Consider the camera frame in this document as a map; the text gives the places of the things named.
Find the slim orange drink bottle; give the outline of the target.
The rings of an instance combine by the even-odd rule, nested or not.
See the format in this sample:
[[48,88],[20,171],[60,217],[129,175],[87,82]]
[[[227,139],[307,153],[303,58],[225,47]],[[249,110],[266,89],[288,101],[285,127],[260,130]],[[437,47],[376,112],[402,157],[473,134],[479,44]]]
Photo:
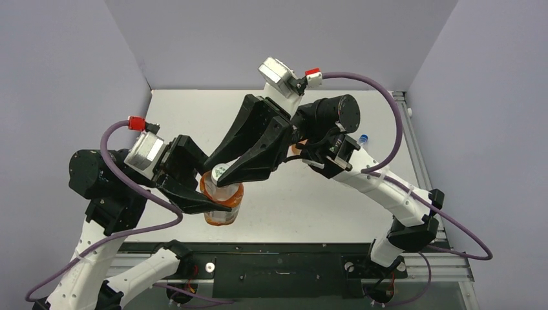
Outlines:
[[206,172],[200,179],[200,192],[210,200],[229,207],[229,211],[209,211],[204,214],[204,220],[213,226],[231,225],[237,218],[244,196],[242,183],[234,183],[219,187],[216,182],[230,168],[226,163],[220,163],[211,171]]

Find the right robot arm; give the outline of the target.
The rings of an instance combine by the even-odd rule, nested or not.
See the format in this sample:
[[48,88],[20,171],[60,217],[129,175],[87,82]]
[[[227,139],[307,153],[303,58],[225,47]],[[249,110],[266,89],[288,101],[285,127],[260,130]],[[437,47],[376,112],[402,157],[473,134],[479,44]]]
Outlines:
[[365,269],[380,276],[401,253],[420,251],[434,239],[434,215],[443,195],[415,188],[369,155],[352,138],[360,123],[359,104],[349,94],[311,103],[300,96],[248,94],[205,168],[221,168],[219,187],[263,181],[288,160],[294,145],[313,171],[365,194],[392,214],[391,227],[364,259]]

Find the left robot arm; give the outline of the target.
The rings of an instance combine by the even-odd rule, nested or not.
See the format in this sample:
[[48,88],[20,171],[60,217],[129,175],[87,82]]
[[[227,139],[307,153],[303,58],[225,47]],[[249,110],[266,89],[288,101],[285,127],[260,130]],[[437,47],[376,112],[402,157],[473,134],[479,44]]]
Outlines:
[[125,239],[141,233],[138,223],[149,201],[184,214],[224,211],[198,192],[196,175],[205,160],[187,136],[165,143],[152,132],[140,134],[131,149],[79,150],[70,160],[70,188],[89,201],[78,244],[56,275],[57,287],[34,301],[34,309],[123,309],[156,282],[188,276],[192,252],[172,240],[144,262],[117,276],[107,271]]

